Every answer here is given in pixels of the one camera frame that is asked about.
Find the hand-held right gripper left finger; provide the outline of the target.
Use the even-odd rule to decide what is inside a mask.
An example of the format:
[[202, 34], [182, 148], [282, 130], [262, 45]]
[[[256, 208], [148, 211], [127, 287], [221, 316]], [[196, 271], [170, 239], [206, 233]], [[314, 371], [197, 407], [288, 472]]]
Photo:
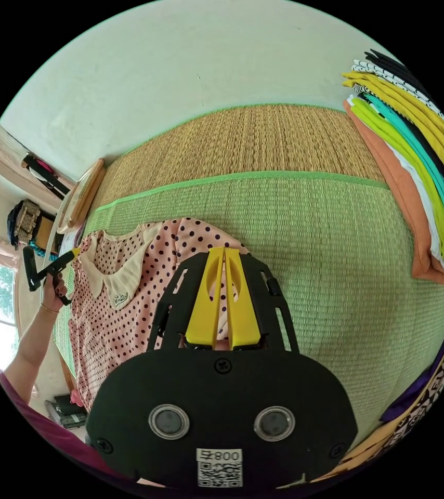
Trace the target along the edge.
[[195, 298], [185, 333], [188, 347], [215, 347], [219, 333], [220, 285], [224, 269], [224, 249], [212, 248], [186, 260], [186, 278]]

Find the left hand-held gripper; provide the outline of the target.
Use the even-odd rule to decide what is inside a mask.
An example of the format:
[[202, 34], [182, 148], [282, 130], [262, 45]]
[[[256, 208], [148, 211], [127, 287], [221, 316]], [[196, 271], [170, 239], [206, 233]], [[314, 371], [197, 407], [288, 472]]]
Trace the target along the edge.
[[45, 283], [45, 280], [48, 275], [51, 275], [53, 278], [53, 286], [56, 289], [58, 282], [60, 281], [59, 275], [62, 274], [62, 271], [78, 256], [80, 255], [80, 249], [72, 249], [71, 251], [67, 251], [56, 260], [52, 261], [47, 267], [36, 274], [36, 289], [41, 287]]

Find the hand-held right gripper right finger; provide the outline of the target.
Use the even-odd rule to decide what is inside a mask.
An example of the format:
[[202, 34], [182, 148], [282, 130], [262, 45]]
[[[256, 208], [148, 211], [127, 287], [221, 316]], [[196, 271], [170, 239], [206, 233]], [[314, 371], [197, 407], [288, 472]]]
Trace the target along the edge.
[[260, 330], [237, 249], [225, 249], [225, 280], [230, 348], [257, 347]]

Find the person's left hand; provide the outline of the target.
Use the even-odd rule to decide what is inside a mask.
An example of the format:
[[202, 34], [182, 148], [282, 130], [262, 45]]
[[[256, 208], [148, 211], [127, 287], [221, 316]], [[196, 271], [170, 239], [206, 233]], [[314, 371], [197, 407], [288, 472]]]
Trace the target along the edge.
[[66, 297], [67, 288], [62, 273], [53, 276], [48, 274], [43, 287], [41, 307], [51, 313], [58, 314], [64, 306], [63, 298]]

